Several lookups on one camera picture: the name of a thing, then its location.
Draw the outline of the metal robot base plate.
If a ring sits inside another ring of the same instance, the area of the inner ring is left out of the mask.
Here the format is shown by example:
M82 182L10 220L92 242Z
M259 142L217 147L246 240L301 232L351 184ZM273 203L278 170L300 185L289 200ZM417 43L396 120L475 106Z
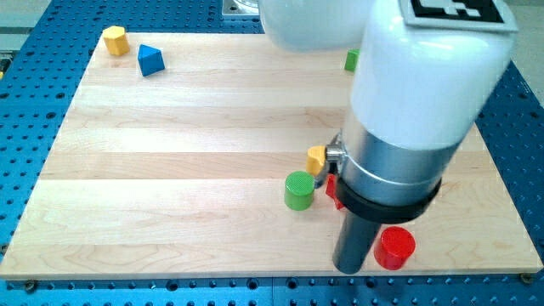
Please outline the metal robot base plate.
M229 17L258 16L258 0L223 0L222 15Z

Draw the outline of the yellow block near arm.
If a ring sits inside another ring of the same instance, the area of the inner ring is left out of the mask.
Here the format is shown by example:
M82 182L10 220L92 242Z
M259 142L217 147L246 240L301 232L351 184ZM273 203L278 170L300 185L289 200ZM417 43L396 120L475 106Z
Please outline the yellow block near arm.
M326 163L326 147L324 145L316 145L308 148L306 171L312 176L317 176L324 168Z

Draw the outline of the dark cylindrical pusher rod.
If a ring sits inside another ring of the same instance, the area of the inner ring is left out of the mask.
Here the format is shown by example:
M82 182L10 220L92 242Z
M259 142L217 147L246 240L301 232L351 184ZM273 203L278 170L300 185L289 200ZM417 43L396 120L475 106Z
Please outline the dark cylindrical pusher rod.
M357 273L366 259L381 225L347 211L332 254L334 266L342 273Z

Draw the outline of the silver cylinder with black ring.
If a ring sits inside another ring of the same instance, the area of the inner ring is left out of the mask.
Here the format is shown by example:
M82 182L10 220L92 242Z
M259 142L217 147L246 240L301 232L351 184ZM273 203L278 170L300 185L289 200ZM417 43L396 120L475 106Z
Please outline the silver cylinder with black ring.
M459 144L411 150L384 142L350 113L340 133L336 198L353 214L380 224L419 217L437 195Z

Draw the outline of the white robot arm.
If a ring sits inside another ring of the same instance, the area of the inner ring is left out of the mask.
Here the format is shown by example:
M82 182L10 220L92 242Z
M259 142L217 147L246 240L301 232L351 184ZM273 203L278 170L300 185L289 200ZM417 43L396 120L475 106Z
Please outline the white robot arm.
M316 185L347 213L332 261L360 270L379 228L425 212L506 70L518 30L502 1L262 0L264 32L296 52L358 47L343 128Z

